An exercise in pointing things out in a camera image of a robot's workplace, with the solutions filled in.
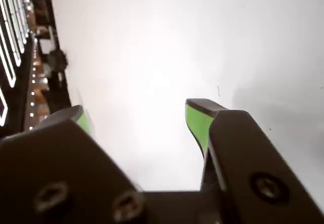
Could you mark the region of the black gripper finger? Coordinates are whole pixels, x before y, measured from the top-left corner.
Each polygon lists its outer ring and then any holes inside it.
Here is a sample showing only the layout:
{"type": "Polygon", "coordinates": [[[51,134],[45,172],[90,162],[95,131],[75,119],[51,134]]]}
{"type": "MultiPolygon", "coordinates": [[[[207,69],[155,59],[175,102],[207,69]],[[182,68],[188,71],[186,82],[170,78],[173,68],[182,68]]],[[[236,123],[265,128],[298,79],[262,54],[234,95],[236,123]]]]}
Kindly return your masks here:
{"type": "Polygon", "coordinates": [[[185,119],[205,159],[201,189],[218,186],[219,223],[323,223],[323,213],[244,110],[187,99],[185,119]]]}
{"type": "Polygon", "coordinates": [[[1,223],[144,223],[145,201],[78,122],[55,112],[1,140],[1,223]]]}

